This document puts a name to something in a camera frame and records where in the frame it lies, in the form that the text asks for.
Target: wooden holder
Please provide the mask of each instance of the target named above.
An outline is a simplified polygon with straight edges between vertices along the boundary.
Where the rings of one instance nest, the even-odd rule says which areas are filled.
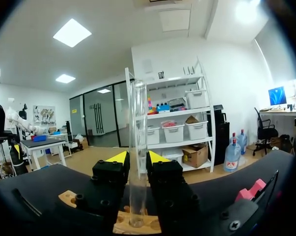
[[[75,204],[76,194],[70,190],[60,194],[58,197],[61,201],[70,207],[76,208]],[[145,235],[145,234],[160,234],[161,228],[158,217],[155,215],[145,215],[143,217],[144,225],[140,228],[134,228],[129,224],[129,212],[119,211],[116,223],[114,224],[113,233],[121,235]]]

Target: computer monitor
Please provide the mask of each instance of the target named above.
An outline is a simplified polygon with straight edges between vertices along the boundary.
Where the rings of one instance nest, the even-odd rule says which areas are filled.
[[[271,106],[286,104],[286,96],[284,87],[273,88],[269,90],[270,104]]]

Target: white storage bin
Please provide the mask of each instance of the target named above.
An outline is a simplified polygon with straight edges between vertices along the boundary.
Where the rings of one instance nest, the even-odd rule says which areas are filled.
[[[147,130],[148,145],[160,143],[160,127],[148,126]]]
[[[208,97],[206,90],[186,91],[185,96],[189,109],[208,107]]]
[[[208,136],[207,125],[208,121],[199,123],[187,124],[190,140],[204,139]]]
[[[184,140],[184,124],[162,127],[167,143],[179,143]]]
[[[171,161],[175,160],[180,165],[182,165],[183,156],[184,156],[183,151],[178,148],[167,149],[162,152],[162,157]]]

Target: glass door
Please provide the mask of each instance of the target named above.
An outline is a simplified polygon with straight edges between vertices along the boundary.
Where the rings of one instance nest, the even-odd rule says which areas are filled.
[[[86,93],[84,110],[89,144],[97,147],[119,147],[113,87]]]

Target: cardboard box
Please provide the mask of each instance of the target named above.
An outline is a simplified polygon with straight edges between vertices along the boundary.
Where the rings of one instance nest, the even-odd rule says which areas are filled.
[[[83,141],[81,142],[83,149],[88,148],[88,140],[86,137],[83,138]]]
[[[208,145],[198,144],[182,148],[184,156],[183,163],[198,168],[208,160]]]
[[[49,128],[49,134],[52,134],[52,133],[54,133],[56,131],[57,131],[57,128],[56,127],[50,127]]]

